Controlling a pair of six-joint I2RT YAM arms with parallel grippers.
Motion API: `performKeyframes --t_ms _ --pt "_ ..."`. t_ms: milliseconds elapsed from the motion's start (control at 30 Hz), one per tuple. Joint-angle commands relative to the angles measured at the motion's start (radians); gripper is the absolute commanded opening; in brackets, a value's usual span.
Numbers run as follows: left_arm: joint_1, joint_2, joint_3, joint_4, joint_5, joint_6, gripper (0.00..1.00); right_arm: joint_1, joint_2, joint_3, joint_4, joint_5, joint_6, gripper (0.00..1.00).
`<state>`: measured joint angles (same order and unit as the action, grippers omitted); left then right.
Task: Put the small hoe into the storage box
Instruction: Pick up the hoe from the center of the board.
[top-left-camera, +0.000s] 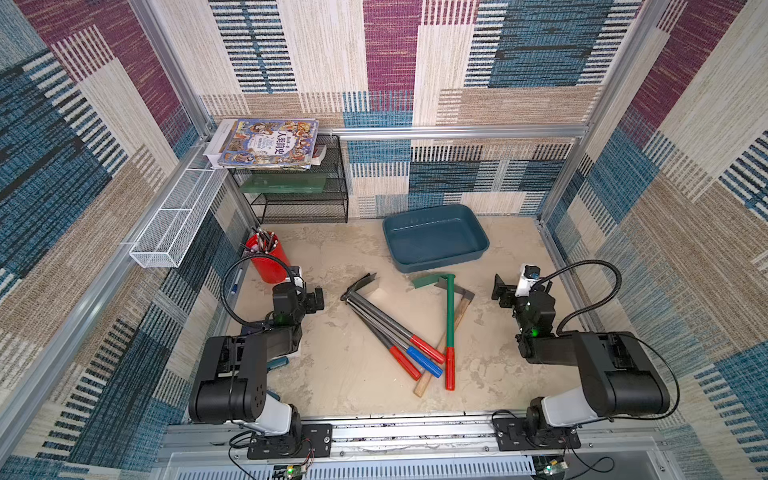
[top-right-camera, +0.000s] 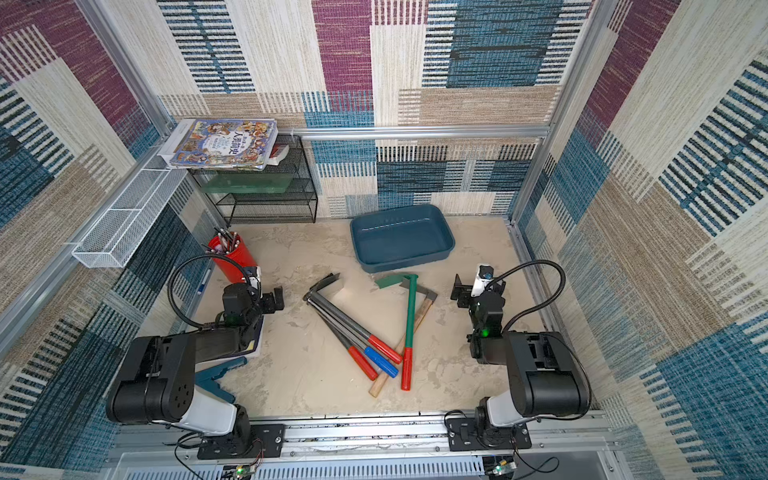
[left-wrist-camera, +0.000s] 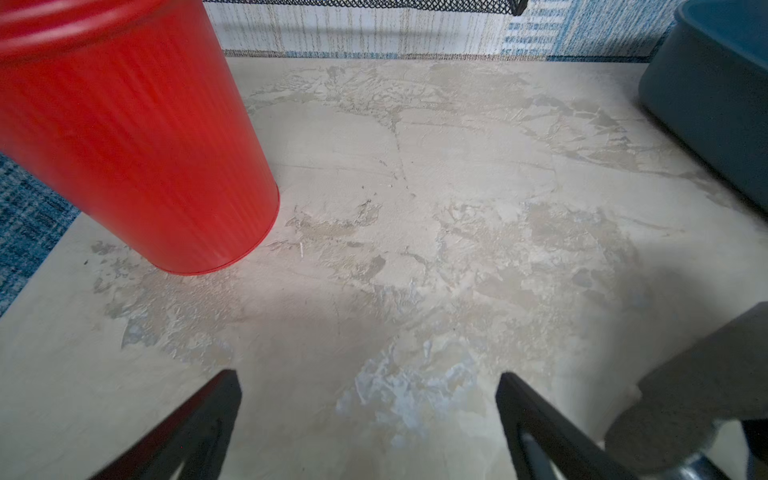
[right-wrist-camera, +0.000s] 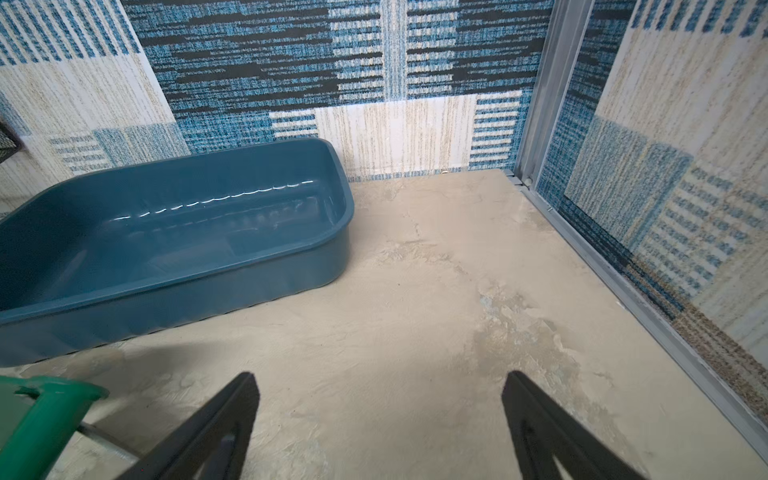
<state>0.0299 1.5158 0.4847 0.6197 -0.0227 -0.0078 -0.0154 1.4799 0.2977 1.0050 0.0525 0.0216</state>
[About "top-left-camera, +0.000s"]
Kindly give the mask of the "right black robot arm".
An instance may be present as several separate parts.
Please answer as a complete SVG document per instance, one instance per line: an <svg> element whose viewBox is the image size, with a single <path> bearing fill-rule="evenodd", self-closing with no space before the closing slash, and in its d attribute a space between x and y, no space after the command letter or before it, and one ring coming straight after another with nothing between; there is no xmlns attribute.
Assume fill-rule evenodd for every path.
<svg viewBox="0 0 768 480"><path fill-rule="evenodd" d="M670 411L671 396L639 339L627 332L552 330L555 299L537 283L539 270L526 266L515 284L494 277L491 298L513 311L521 357L534 365L577 369L580 385L533 399L523 418L507 413L492 420L499 449L578 448L577 428L618 417L658 418Z"/></svg>

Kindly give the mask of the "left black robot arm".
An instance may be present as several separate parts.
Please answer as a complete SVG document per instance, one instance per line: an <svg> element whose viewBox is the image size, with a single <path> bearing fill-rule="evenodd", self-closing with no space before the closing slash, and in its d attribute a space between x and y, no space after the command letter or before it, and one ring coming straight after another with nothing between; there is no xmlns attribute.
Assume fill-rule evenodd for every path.
<svg viewBox="0 0 768 480"><path fill-rule="evenodd" d="M269 363L298 352L302 320L324 309L320 288L306 290L284 282L273 287L269 320L251 333L207 340L189 399L197 424L233 424L242 431L231 448L245 449L250 460L307 461L331 453L332 427L305 425L297 408L269 393Z"/></svg>

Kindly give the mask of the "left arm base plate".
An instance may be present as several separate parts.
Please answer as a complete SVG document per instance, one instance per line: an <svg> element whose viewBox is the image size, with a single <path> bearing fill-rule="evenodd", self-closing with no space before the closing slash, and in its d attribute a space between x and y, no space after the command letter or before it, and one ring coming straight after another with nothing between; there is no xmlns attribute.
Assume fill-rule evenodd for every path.
<svg viewBox="0 0 768 480"><path fill-rule="evenodd" d="M333 426L329 423L292 427L279 436L253 437L247 449L249 460L281 460L290 458L327 458L331 454Z"/></svg>

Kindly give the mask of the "green hoe red grip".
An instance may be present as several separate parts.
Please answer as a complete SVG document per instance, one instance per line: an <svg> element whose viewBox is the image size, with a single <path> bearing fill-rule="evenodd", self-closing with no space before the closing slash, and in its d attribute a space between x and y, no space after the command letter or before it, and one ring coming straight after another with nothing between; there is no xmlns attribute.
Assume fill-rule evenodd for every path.
<svg viewBox="0 0 768 480"><path fill-rule="evenodd" d="M455 337L455 275L433 274L412 281L415 288L438 284L443 280L446 290L446 332L445 338L445 389L454 391L456 386L456 358L454 349Z"/></svg>

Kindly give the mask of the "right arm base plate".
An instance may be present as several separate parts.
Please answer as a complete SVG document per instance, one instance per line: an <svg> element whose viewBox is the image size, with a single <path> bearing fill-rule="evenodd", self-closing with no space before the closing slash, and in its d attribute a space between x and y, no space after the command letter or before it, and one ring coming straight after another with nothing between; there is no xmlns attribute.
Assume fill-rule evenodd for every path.
<svg viewBox="0 0 768 480"><path fill-rule="evenodd" d="M490 421L500 451L566 451L582 446L576 428L534 426L506 410L493 412Z"/></svg>

